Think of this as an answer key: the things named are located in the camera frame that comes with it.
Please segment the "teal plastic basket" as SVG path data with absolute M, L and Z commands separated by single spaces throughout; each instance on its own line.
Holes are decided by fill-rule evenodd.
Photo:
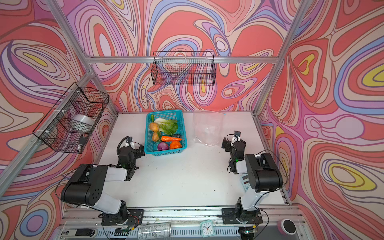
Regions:
M 188 146 L 183 112 L 167 110 L 147 114 L 145 136 L 144 150 L 147 155 L 183 152 Z

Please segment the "clear zip top bag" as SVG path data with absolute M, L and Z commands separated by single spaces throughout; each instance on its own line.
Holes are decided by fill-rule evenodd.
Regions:
M 221 141 L 224 118 L 225 114 L 219 112 L 194 112 L 194 142 L 208 147 L 218 146 Z

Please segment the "brown potato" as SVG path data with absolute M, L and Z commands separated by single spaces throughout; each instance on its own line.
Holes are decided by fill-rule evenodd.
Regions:
M 152 131 L 152 132 L 158 132 L 160 130 L 160 126 L 157 124 L 157 123 L 150 123 L 149 124 L 149 129 Z

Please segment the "orange carrot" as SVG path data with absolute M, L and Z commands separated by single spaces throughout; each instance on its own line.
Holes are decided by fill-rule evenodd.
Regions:
M 181 138 L 175 138 L 175 137 L 170 137 L 170 136 L 162 136 L 161 141 L 162 142 L 180 142 L 183 139 Z

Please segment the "green lettuce leaf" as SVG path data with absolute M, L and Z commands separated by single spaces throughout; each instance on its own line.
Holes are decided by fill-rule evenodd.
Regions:
M 160 131 L 167 136 L 174 135 L 178 130 L 178 122 L 175 120 L 157 118 L 154 123 L 157 123 L 160 126 Z

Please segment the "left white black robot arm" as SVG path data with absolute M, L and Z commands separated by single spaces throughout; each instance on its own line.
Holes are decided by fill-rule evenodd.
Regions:
M 99 211 L 102 226 L 127 226 L 130 231 L 142 224 L 143 210 L 129 211 L 127 203 L 104 191 L 105 183 L 130 181 L 137 167 L 137 159 L 145 155 L 142 144 L 132 137 L 123 138 L 116 149 L 115 165 L 80 165 L 61 191 L 60 200 Z

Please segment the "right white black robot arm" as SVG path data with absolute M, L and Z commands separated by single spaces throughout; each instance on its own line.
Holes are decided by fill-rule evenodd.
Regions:
M 273 157 L 263 150 L 257 154 L 246 154 L 246 141 L 241 133 L 230 134 L 232 139 L 225 137 L 222 149 L 230 153 L 227 173 L 245 175 L 248 188 L 240 197 L 234 208 L 223 208 L 218 215 L 225 225 L 254 224 L 263 222 L 259 205 L 267 194 L 280 190 L 284 185 L 283 176 Z

